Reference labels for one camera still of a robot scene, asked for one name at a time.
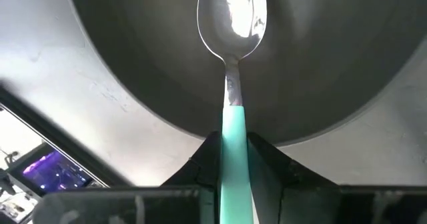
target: stainless steel bowl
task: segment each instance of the stainless steel bowl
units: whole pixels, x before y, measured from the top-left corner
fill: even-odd
[[[204,136],[220,129],[224,67],[197,31],[197,0],[73,0],[99,54],[141,103]],[[242,61],[247,130],[279,145],[319,133],[377,95],[427,32],[427,0],[267,0]]]

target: metal spoon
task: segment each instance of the metal spoon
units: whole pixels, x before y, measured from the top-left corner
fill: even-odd
[[[266,0],[198,0],[197,26],[200,37],[226,66],[221,224],[250,224],[254,221],[238,63],[260,44],[266,23]]]

